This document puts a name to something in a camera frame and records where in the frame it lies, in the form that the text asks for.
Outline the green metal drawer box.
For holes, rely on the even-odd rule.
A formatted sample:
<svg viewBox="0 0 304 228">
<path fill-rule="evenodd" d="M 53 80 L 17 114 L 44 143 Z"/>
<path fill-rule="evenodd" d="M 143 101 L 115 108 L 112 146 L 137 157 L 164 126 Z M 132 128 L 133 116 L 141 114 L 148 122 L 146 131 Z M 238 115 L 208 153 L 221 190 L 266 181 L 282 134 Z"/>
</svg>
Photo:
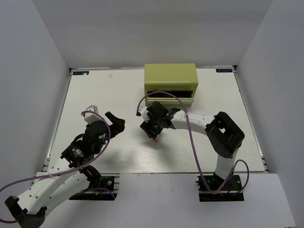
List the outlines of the green metal drawer box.
<svg viewBox="0 0 304 228">
<path fill-rule="evenodd" d="M 194 63 L 144 65 L 146 106 L 151 105 L 154 101 L 163 105 L 180 105 L 175 98 L 163 94 L 162 91 L 176 96 L 184 105 L 191 106 L 198 84 Z"/>
</svg>

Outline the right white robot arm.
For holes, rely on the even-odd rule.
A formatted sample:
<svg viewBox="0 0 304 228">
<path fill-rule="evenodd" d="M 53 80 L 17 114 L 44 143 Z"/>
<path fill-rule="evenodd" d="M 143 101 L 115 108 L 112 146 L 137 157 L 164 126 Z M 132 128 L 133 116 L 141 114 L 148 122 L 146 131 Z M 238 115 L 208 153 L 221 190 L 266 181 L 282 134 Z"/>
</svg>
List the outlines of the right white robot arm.
<svg viewBox="0 0 304 228">
<path fill-rule="evenodd" d="M 230 172 L 245 134 L 227 113 L 219 112 L 214 116 L 189 114 L 178 108 L 168 110 L 161 103 L 153 102 L 148 107 L 140 106 L 136 115 L 143 118 L 140 128 L 154 140 L 163 129 L 192 130 L 207 136 L 218 154 L 213 174 L 215 185 L 222 190 L 231 185 Z"/>
</svg>

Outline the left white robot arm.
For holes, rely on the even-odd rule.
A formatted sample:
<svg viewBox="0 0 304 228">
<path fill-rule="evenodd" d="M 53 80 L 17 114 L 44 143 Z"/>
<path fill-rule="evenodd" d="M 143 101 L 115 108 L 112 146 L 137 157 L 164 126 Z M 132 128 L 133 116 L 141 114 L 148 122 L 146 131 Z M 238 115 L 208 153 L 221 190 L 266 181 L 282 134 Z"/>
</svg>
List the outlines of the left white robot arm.
<svg viewBox="0 0 304 228">
<path fill-rule="evenodd" d="M 94 192 L 116 197 L 116 177 L 103 176 L 91 163 L 111 139 L 124 131 L 125 120 L 107 112 L 108 124 L 92 110 L 83 111 L 82 116 L 87 123 L 85 132 L 75 137 L 48 174 L 36 177 L 37 182 L 22 194 L 5 200 L 13 223 L 22 228 L 39 228 L 52 210 L 74 196 Z"/>
</svg>

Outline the left blue corner sticker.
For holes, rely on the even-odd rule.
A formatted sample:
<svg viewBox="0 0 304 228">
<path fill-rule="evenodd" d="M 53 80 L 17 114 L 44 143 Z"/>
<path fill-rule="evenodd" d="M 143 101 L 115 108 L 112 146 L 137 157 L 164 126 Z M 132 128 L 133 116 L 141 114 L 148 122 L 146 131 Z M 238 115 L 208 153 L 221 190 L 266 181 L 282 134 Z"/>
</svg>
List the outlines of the left blue corner sticker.
<svg viewBox="0 0 304 228">
<path fill-rule="evenodd" d="M 89 71 L 74 71 L 74 76 L 83 76 L 83 75 L 89 75 Z"/>
</svg>

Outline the blue corner sticker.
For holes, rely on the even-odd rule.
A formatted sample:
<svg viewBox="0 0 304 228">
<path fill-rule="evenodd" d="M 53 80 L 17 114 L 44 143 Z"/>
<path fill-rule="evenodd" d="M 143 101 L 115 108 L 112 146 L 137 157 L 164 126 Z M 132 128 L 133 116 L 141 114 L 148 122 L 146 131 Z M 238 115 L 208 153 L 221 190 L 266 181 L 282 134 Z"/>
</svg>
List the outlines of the blue corner sticker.
<svg viewBox="0 0 304 228">
<path fill-rule="evenodd" d="M 233 70 L 232 69 L 228 69 L 228 68 L 216 68 L 216 72 L 217 73 L 232 73 Z"/>
<path fill-rule="evenodd" d="M 83 76 L 83 75 L 89 75 L 89 71 L 74 71 L 74 76 Z"/>
</svg>

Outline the right blue corner sticker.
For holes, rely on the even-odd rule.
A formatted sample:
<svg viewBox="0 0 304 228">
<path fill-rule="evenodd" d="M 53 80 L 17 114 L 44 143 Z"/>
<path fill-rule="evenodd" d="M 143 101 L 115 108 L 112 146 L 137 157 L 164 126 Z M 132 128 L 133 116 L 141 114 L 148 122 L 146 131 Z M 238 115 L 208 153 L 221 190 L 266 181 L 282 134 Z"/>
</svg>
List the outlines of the right blue corner sticker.
<svg viewBox="0 0 304 228">
<path fill-rule="evenodd" d="M 216 68 L 216 72 L 217 73 L 232 73 L 233 70 L 232 69 L 228 69 L 228 68 Z"/>
</svg>

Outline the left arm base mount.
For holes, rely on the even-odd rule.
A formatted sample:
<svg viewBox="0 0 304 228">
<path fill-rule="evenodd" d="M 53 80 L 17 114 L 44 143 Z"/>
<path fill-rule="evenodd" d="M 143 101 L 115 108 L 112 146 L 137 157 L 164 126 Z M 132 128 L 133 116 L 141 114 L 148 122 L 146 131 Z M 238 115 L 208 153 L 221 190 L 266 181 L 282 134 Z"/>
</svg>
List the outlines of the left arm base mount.
<svg viewBox="0 0 304 228">
<path fill-rule="evenodd" d="M 83 168 L 81 174 L 86 176 L 88 186 L 74 194 L 69 200 L 114 201 L 120 183 L 119 174 L 101 174 L 91 165 Z"/>
</svg>

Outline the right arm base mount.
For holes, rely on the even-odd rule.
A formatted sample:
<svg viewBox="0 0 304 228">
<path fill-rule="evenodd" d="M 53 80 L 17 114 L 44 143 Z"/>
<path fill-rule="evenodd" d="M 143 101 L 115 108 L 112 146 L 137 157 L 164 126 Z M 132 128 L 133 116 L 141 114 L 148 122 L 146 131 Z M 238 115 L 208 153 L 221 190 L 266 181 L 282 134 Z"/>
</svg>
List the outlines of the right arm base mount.
<svg viewBox="0 0 304 228">
<path fill-rule="evenodd" d="M 237 194 L 242 189 L 239 175 L 233 175 L 217 194 L 211 194 L 207 190 L 200 175 L 197 176 L 196 184 L 200 202 L 237 202 L 245 200 L 243 192 Z"/>
</svg>

